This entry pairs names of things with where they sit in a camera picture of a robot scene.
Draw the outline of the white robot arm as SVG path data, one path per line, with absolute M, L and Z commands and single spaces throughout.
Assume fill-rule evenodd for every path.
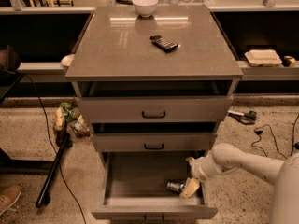
M 269 224 L 299 224 L 299 153 L 287 160 L 277 160 L 241 151 L 237 147 L 219 143 L 205 157 L 188 157 L 191 168 L 182 198 L 190 198 L 215 175 L 229 174 L 242 169 L 274 186 Z

